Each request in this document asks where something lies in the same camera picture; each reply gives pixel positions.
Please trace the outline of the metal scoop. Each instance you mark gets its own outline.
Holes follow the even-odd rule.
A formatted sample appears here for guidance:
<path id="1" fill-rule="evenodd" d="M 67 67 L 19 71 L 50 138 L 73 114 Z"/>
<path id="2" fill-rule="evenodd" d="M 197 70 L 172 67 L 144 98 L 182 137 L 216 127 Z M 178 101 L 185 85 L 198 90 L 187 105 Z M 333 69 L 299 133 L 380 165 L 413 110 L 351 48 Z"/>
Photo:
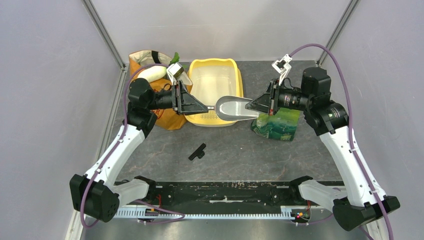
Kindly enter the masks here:
<path id="1" fill-rule="evenodd" d="M 214 111 L 217 117 L 223 121 L 245 121 L 259 117 L 260 113 L 246 109 L 251 99 L 226 95 L 220 97 L 215 105 L 207 105 L 208 110 Z"/>

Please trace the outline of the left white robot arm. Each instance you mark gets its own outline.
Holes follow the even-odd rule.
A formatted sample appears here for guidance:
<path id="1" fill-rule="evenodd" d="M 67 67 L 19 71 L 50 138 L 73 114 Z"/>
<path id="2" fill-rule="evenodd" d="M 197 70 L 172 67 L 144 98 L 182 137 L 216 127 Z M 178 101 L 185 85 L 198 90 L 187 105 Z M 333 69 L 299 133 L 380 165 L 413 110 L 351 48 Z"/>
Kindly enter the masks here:
<path id="1" fill-rule="evenodd" d="M 182 81 L 172 84 L 169 90 L 154 91 L 145 78 L 137 78 L 129 83 L 128 89 L 124 98 L 126 116 L 113 143 L 89 170 L 83 175 L 75 174 L 69 182 L 73 208 L 80 213 L 86 228 L 86 216 L 107 223 L 124 205 L 138 200 L 152 204 L 156 200 L 154 181 L 145 177 L 115 184 L 129 157 L 155 126 L 155 110 L 195 115 L 212 109 L 191 95 Z"/>

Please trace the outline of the black bag clip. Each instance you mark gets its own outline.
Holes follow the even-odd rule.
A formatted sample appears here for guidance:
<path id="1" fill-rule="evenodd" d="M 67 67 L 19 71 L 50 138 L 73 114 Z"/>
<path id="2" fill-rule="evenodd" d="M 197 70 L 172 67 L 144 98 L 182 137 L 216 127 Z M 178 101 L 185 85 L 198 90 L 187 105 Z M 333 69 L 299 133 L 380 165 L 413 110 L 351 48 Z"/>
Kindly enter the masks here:
<path id="1" fill-rule="evenodd" d="M 206 148 L 206 144 L 202 143 L 189 157 L 190 161 L 193 161 L 195 158 L 201 159 L 205 156 L 204 149 Z"/>

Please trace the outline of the green litter bag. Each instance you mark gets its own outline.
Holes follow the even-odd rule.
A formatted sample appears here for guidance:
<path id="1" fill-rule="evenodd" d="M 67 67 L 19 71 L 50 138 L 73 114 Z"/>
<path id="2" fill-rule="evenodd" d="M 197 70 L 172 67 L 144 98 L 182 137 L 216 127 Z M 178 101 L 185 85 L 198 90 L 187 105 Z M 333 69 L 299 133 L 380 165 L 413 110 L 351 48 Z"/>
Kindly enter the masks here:
<path id="1" fill-rule="evenodd" d="M 299 110 L 280 108 L 275 115 L 260 113 L 251 122 L 250 129 L 257 135 L 271 140 L 291 142 L 295 138 Z"/>

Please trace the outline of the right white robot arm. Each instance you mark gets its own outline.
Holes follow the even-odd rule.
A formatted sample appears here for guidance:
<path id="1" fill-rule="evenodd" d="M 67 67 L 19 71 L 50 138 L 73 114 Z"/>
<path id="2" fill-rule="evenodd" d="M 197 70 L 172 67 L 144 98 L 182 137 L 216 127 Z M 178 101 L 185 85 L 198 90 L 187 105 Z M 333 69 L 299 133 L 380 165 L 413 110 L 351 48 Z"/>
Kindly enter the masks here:
<path id="1" fill-rule="evenodd" d="M 400 208 L 397 197 L 387 195 L 373 177 L 356 142 L 345 108 L 331 100 L 331 78 L 320 67 L 303 71 L 301 86 L 287 88 L 271 81 L 267 90 L 246 104 L 246 109 L 274 115 L 282 109 L 299 110 L 332 156 L 345 190 L 338 191 L 309 176 L 292 181 L 289 200 L 300 205 L 312 201 L 331 211 L 346 231 L 363 226 Z"/>

